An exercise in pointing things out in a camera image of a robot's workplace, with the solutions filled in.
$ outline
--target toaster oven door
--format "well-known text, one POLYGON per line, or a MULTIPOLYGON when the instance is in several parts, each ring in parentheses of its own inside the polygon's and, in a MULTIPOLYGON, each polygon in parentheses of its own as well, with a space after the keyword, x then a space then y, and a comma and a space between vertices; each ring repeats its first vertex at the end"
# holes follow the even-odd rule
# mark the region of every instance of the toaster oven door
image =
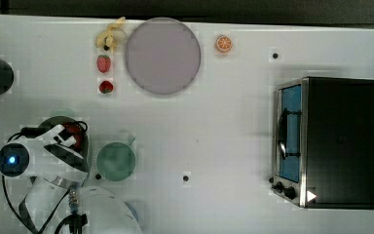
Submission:
POLYGON ((292 182, 300 180, 300 124, 302 116, 302 86, 279 90, 277 175, 292 182))

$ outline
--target red object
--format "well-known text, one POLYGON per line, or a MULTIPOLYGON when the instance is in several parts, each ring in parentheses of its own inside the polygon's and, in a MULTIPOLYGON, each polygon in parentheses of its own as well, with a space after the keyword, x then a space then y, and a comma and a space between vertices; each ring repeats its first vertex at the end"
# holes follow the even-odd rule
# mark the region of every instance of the red object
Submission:
POLYGON ((65 123, 62 124, 62 126, 68 131, 70 134, 72 134, 77 142, 73 145, 75 151, 81 151, 82 148, 82 142, 83 142, 83 133, 79 126, 77 126, 74 123, 65 123))
POLYGON ((98 56, 96 60, 96 66, 98 70, 102 73, 105 73, 111 67, 111 58, 109 56, 98 56))
POLYGON ((114 86, 109 81, 102 81, 102 83, 99 85, 99 90, 103 94, 109 94, 114 90, 114 86))

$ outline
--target metal frame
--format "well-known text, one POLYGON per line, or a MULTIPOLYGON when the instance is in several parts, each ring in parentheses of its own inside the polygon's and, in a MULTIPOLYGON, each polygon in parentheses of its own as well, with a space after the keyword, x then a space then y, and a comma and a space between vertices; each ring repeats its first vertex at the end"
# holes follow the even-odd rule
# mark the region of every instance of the metal frame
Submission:
POLYGON ((309 96, 309 78, 305 77, 303 79, 294 80, 281 85, 278 85, 276 89, 276 99, 275 99, 275 121, 274 124, 274 150, 273 150, 273 179, 274 183, 281 182, 284 187, 292 186, 296 192, 296 198, 293 200, 288 199, 283 193, 278 193, 276 189, 272 189, 273 192, 285 200, 293 203, 294 205, 305 208, 306 207, 306 161, 307 161, 307 133, 308 133, 308 96, 309 96), (300 169, 298 183, 293 182, 289 179, 280 177, 278 174, 278 169, 280 168, 280 153, 277 147, 277 138, 279 136, 279 128, 277 124, 279 123, 280 113, 281 113, 281 90, 284 88, 292 86, 302 86, 302 118, 300 123, 300 169))

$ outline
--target green mug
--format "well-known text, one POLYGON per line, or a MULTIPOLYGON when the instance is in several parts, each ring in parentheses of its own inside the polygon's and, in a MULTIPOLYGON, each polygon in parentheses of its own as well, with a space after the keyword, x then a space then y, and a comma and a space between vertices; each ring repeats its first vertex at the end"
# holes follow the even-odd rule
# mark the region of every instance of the green mug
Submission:
POLYGON ((121 181, 129 177, 135 168, 135 154, 131 148, 135 138, 129 144, 112 142, 104 147, 96 157, 96 167, 101 176, 112 181, 121 181))

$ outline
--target purple plate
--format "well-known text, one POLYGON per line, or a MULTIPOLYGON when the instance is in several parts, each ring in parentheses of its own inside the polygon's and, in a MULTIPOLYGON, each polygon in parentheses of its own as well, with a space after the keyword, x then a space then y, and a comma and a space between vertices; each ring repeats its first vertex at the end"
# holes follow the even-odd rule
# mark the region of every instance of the purple plate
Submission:
POLYGON ((185 89, 196 77, 201 52, 199 41, 185 24, 154 18, 132 33, 125 57, 127 70, 138 86, 169 95, 185 89))

